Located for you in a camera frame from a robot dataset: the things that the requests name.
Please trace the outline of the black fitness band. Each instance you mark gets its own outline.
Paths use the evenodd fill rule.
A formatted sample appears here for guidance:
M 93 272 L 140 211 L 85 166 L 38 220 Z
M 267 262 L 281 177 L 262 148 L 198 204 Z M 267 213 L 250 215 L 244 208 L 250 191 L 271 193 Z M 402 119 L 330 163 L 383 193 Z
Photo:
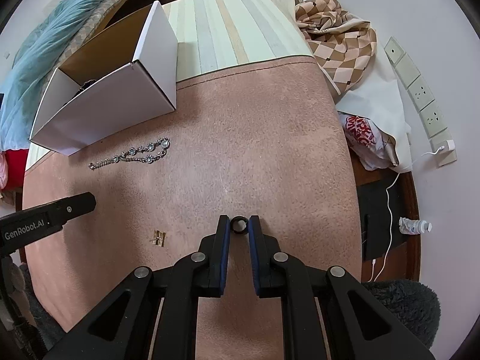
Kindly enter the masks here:
M 87 80 L 82 86 L 79 88 L 79 92 L 81 93 L 82 91 L 86 90 L 90 86 L 92 86 L 96 82 L 95 79 L 92 80 Z

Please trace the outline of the small gold earring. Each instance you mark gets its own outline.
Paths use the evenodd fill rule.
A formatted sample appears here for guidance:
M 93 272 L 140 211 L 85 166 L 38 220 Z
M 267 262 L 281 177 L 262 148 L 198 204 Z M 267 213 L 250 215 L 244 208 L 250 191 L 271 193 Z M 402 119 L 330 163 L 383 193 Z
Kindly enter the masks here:
M 166 238 L 166 233 L 165 232 L 161 232 L 159 230 L 155 230 L 154 231 L 154 235 L 151 239 L 151 243 L 153 245 L 157 245 L 157 246 L 160 246 L 160 247 L 164 247 L 164 242 L 165 242 L 165 238 Z

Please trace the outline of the light blue duvet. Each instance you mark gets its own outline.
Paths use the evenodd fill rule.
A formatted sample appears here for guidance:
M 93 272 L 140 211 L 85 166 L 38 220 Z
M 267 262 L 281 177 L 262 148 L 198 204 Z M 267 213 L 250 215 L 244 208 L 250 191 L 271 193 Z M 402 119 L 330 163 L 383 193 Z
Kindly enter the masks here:
M 1 83 L 1 151 L 29 147 L 41 86 L 73 36 L 103 0 L 62 0 L 27 36 Z

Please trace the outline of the white cardboard box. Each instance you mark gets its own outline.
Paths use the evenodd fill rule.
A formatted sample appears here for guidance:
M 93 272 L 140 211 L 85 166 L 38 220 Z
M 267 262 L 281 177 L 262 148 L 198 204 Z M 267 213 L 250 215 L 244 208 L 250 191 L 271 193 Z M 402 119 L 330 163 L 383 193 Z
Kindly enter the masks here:
M 177 39 L 153 2 L 61 63 L 42 95 L 30 141 L 62 155 L 176 110 Z M 96 82 L 79 92 L 87 80 Z

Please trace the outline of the red printed plastic bag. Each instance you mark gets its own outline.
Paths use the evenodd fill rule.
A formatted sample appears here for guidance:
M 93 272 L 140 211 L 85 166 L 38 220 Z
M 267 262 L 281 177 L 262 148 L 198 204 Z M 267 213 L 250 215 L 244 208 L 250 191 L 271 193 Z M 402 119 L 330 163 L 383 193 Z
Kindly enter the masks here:
M 337 113 L 347 144 L 356 153 L 367 171 L 399 165 L 395 139 L 383 133 L 370 119 L 342 112 Z

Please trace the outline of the dark fuzzy seat cushion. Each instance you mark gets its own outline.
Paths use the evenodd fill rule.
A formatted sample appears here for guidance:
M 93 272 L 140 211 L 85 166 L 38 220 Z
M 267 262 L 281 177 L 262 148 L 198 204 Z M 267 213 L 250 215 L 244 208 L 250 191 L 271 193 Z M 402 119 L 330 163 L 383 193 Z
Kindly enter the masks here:
M 435 291 L 411 280 L 363 283 L 363 286 L 428 349 L 439 330 L 441 306 Z

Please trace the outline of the brown checkered cloth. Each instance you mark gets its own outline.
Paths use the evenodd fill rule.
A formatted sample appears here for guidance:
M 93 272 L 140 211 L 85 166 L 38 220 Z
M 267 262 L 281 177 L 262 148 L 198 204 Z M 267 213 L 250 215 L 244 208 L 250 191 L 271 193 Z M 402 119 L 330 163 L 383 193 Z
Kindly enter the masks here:
M 295 0 L 295 22 L 333 97 L 359 83 L 377 51 L 377 33 L 369 21 L 338 0 Z

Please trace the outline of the white wall outlet strip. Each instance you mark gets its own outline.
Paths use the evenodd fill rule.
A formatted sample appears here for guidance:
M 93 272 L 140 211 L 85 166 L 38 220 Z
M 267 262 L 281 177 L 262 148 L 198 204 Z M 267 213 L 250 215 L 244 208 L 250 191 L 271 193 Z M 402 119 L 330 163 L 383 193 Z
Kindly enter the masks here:
M 420 117 L 437 166 L 454 163 L 457 160 L 456 144 L 430 86 L 394 37 L 388 39 L 384 50 Z

